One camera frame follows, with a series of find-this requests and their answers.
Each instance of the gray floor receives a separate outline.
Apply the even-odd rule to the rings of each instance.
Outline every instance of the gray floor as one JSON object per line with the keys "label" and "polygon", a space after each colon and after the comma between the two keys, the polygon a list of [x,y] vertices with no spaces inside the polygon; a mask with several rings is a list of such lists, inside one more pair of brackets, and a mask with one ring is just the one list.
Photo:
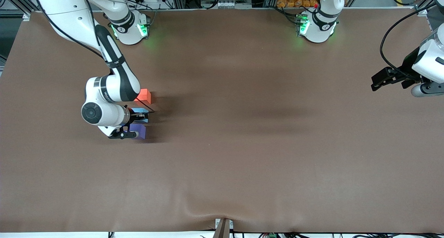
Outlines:
{"label": "gray floor", "polygon": [[0,18],[0,55],[7,57],[19,30],[21,18]]}

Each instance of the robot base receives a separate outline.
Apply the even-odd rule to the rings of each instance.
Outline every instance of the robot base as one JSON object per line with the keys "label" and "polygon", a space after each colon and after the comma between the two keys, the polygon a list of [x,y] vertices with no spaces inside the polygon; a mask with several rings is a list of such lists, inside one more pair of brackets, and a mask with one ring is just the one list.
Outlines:
{"label": "robot base", "polygon": [[299,34],[301,36],[304,36],[307,40],[313,43],[322,43],[325,42],[333,34],[336,23],[334,23],[334,25],[331,27],[329,25],[326,25],[328,29],[326,31],[322,31],[319,26],[314,23],[313,14],[311,12],[305,11],[302,14],[307,16],[307,20],[306,25],[304,27],[301,26]]}
{"label": "robot base", "polygon": [[114,35],[125,45],[135,45],[142,39],[147,39],[150,30],[151,18],[136,10],[131,12],[134,14],[135,20],[126,33],[121,33],[113,27]]}

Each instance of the brown mat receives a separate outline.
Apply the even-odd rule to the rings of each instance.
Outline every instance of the brown mat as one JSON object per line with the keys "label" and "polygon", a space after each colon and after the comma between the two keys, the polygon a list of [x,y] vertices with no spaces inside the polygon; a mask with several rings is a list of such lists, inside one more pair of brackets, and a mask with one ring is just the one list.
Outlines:
{"label": "brown mat", "polygon": [[[274,10],[159,12],[122,46],[154,91],[146,142],[80,115],[103,61],[40,14],[0,79],[0,231],[443,232],[444,101],[371,92],[379,43],[408,9],[345,10],[312,44]],[[96,17],[105,23],[98,14]],[[430,34],[412,17],[395,64]]]}

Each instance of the metal bracket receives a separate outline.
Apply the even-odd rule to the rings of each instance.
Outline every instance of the metal bracket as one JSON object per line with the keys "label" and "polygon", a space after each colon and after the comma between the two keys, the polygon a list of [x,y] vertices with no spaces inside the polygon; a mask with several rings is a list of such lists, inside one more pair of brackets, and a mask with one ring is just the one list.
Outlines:
{"label": "metal bracket", "polygon": [[421,91],[423,91],[424,94],[444,93],[444,83],[442,84],[436,82],[423,83],[421,85]]}
{"label": "metal bracket", "polygon": [[214,232],[213,238],[230,238],[230,224],[233,222],[228,219],[220,219],[219,223],[216,219],[216,231]]}
{"label": "metal bracket", "polygon": [[[418,10],[419,7],[417,5],[415,5],[415,10]],[[418,17],[427,17],[427,10],[422,10],[420,12],[417,13]]]}
{"label": "metal bracket", "polygon": [[[214,225],[215,229],[217,229],[217,226],[219,225],[220,221],[221,221],[221,219],[216,219],[216,225]],[[233,221],[231,221],[231,220],[229,220],[229,221],[230,221],[230,229],[233,229],[234,228]]]}
{"label": "metal bracket", "polygon": [[23,15],[22,17],[23,21],[28,22],[29,21],[29,15]]}

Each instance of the white robotic arm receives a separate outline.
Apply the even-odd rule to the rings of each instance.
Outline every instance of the white robotic arm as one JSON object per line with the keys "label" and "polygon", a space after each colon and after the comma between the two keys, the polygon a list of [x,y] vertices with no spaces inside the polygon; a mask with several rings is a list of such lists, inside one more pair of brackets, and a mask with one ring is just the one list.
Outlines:
{"label": "white robotic arm", "polygon": [[[434,1],[440,12],[444,14],[444,0]],[[407,55],[401,66],[385,67],[376,73],[372,77],[372,90],[376,91],[382,86],[399,82],[401,82],[402,87],[406,89],[419,83],[411,90],[412,95],[415,97],[444,95],[443,44],[444,23],[435,29],[419,47]]]}
{"label": "white robotic arm", "polygon": [[133,45],[148,37],[149,18],[130,10],[124,0],[89,0],[103,10],[120,42]]}
{"label": "white robotic arm", "polygon": [[300,34],[314,43],[324,42],[333,34],[336,20],[345,5],[345,0],[320,0],[319,7],[313,11],[305,11],[305,26]]}
{"label": "white robotic arm", "polygon": [[84,120],[98,126],[109,138],[136,137],[138,133],[125,132],[123,126],[146,118],[147,114],[135,113],[115,103],[135,100],[140,84],[108,30],[92,18],[85,0],[38,1],[60,36],[97,49],[110,69],[109,75],[87,81],[81,110]]}

